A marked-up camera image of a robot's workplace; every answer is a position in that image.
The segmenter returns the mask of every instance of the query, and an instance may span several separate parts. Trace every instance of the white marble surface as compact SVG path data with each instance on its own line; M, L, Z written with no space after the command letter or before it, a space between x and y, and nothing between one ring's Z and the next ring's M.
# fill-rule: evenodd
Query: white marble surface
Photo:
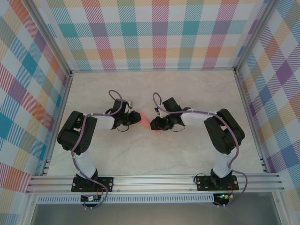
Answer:
M113 105L110 89L134 102L134 110L151 121L157 114L153 92L163 100L174 97L182 107L202 111L228 109L246 134L233 168L262 173L246 114L232 71L149 71L75 74L62 124L73 110L103 113ZM209 173L216 150L205 128L187 127L160 135L135 124L127 132L95 131L90 154L101 175ZM70 152L56 143L48 175L75 175Z

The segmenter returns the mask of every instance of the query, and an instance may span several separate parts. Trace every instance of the black joint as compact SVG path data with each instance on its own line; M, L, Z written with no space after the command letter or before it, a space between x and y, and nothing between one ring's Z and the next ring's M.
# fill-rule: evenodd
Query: black joint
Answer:
M236 120L227 109L221 109L217 112L217 115L228 124L240 146L242 140L245 138L245 133L242 128L238 125ZM210 117L206 119L204 124L214 147L220 153L229 155L230 152L236 147L234 139L229 130L227 128L223 130L222 127L224 127L224 124L216 117Z
M70 114L64 126L62 127L62 129L60 130L57 137L57 142L62 145L64 150L72 150L72 148L76 144L80 135L80 131L75 129L81 129L83 125L83 119L83 113L73 111ZM75 154L80 155L89 148L96 127L96 123L97 119L94 117L89 116L86 119L83 135L78 146L74 151Z
M114 101L113 107L110 110L111 113L116 112L120 108L121 102L122 102L121 99L116 99ZM130 113L125 112L126 106L128 106L128 108L129 108L129 103L127 101L123 100L120 111L118 111L116 114L112 115L112 117L114 118L114 124L113 124L112 129L116 129L120 125L129 127L130 125L136 124L139 121L141 121L142 118L141 118L140 113L138 113L136 111L131 111Z
M189 107L185 107L182 109L180 105L177 104L175 99L169 98L168 100L163 102L165 109L168 112L178 112L178 111L186 111L190 109ZM163 118L157 116L151 123L151 130L169 130L174 127L175 124L179 124L185 126L181 119L182 113L172 113Z

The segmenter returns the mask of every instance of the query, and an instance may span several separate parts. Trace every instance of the colorful plaid pattern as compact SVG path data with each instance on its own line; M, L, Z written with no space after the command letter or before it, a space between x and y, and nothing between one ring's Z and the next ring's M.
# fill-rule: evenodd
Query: colorful plaid pattern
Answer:
M270 0L263 0L263 4L262 4L261 8L259 9L258 14L255 17L255 20L253 21L253 24L252 24L252 26L251 26L251 28L250 28L250 30L249 30L249 32L248 32L248 34L247 34L244 42L243 42L242 47L240 48L239 54L238 54L238 56L236 57L236 59L234 61L233 67L237 66L237 64L238 64L238 62L240 60L240 57L243 54L245 47L249 43L249 41L250 41L250 39L251 39L251 37L253 35L253 32L256 30L258 22L261 19L261 17L263 15L263 13L264 13L264 11L265 11L265 9L266 9L269 1Z
M299 0L279 3L240 79L268 164L281 175L291 210L300 219Z
M0 0L0 224L14 225L52 137L67 76L21 0Z
M41 5L40 5L40 2L39 0L32 0L34 2L34 4L36 5L37 9L39 10L39 13L40 15L42 16L44 22L47 24L48 26L48 29L49 29L49 32L52 34L52 37L54 38L55 42L57 43L57 46L59 47L61 53L63 54L68 66L70 68L72 68L72 64L71 64L71 61L66 53L66 51L64 50L64 48L62 47L62 44L60 42L60 39L57 37L57 34L56 32L54 31L53 29L53 26L50 24L47 16L45 15L45 12L44 10L41 8Z
M109 70L232 67L257 0L46 2L79 69Z

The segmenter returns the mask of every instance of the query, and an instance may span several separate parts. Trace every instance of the purple cable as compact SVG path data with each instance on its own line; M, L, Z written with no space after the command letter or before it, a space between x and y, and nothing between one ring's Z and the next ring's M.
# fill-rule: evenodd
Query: purple cable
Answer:
M92 182L94 182L94 183L100 185L100 186L103 187L103 188L105 189L105 191L106 191L106 194L105 194L105 197L103 198L103 200L102 200L101 202L99 202L95 207L87 207L87 206L85 205L85 202L84 202L83 205L84 205L85 209L90 209L90 210L92 210L92 209L95 209L95 208L99 207L99 206L106 200L107 195L108 195L108 190L107 190L107 187L106 187L106 186L104 186L103 184L99 183L98 181L95 181L95 180L89 178L87 175L85 175L85 174L79 169L79 166L77 165L76 160L75 160L75 153L74 153L74 151L75 151L75 149L77 148L77 146L79 145L79 143L80 143L80 141L81 141L81 138L82 138L82 136L83 136L84 127L85 127L85 122L86 122L86 119L87 119L89 116L92 116L92 115L95 115L95 116L112 116L112 115L118 113L118 112L121 110L122 105L123 105L123 99L122 99L122 96L119 94L119 92L117 92L117 91L115 91L115 90L110 90L110 91L108 91L108 94L110 95L110 97L112 97L113 100L115 100L115 98L111 95L111 92L115 92L115 93L116 93L117 95L119 95L119 97L120 97L121 105L120 105L120 107L118 108L118 110L115 111L115 112L113 112L113 113L111 113L111 114L105 114L105 113L90 113L90 114L87 114L87 115L84 117L84 119L83 119L81 131L80 131L80 134L79 134L79 138L78 138L76 144L74 145L73 149L71 150L71 155L72 155L73 163L74 163L74 166L75 166L75 168L77 169L77 171L78 171L84 178L86 178L86 179L88 179L89 181L92 181Z
M152 95L152 98L153 98L153 101L154 101L154 104L156 105L157 108L159 108L161 111L165 112L165 113L168 113L168 114L175 114L175 113L190 113L191 111L177 111L177 112L168 112L167 110L163 109L160 107L160 105L157 104L156 100L155 100L155 96L158 96L159 97L159 102L160 102L160 105L162 103L162 99L161 99L161 96L157 93L157 92L154 92L153 95ZM233 140L234 140L234 143L235 143L235 146L236 146L236 154L235 156L232 158L232 160L229 162L229 169L231 169L233 172L235 173L239 173L239 174L242 174L244 177L245 177L245 186L244 186L244 189L242 190L241 194L236 198L236 200L234 202L231 202L227 205L232 205L234 204L241 196L242 194L246 191L246 188L247 188L247 185L248 185L248 178L247 178L247 175L243 172L240 172L240 171L236 171L234 169L231 168L231 164L233 163L233 161L238 157L239 155L239 152L240 152L240 148L239 148L239 143L238 143L238 140L236 139L233 131L231 130L231 128L229 127L229 125L222 119L222 117L218 116L217 114L214 114L212 112L203 112L203 111L198 111L198 110L193 110L192 113L199 113L199 114L204 114L204 115L211 115L211 116L214 116L216 118L218 118L224 125L225 127L228 129L229 133L232 135L233 137Z

